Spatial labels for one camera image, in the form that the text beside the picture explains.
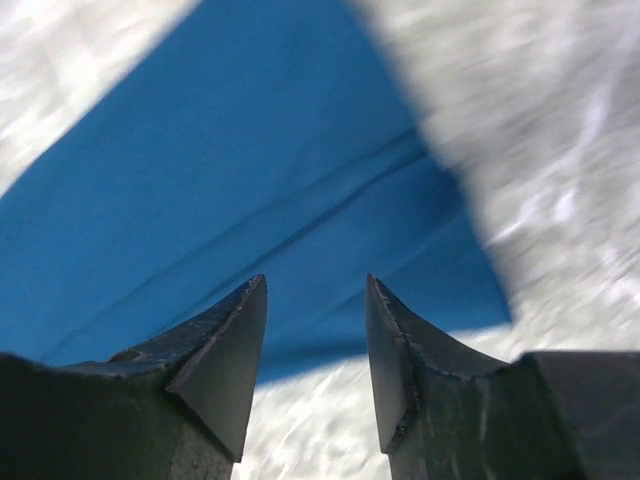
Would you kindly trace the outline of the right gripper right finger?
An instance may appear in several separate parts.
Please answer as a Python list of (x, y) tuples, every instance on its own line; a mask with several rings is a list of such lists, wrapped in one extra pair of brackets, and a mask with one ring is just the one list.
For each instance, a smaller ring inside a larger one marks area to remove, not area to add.
[(638, 477), (637, 352), (533, 351), (506, 363), (420, 318), (375, 277), (366, 327), (393, 478)]

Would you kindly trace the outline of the blue t shirt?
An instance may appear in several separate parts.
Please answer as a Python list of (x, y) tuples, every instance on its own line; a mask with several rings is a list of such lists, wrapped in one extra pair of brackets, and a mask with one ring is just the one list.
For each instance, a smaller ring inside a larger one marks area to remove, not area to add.
[(260, 380), (366, 350), (365, 278), (447, 331), (508, 305), (343, 1), (205, 1), (1, 201), (1, 347), (103, 360), (268, 281)]

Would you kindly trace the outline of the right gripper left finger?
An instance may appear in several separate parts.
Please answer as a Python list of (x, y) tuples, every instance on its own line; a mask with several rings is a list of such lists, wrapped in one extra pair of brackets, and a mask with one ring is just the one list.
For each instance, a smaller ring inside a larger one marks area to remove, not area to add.
[(5, 479), (227, 479), (243, 454), (266, 323), (255, 276), (110, 360), (1, 357)]

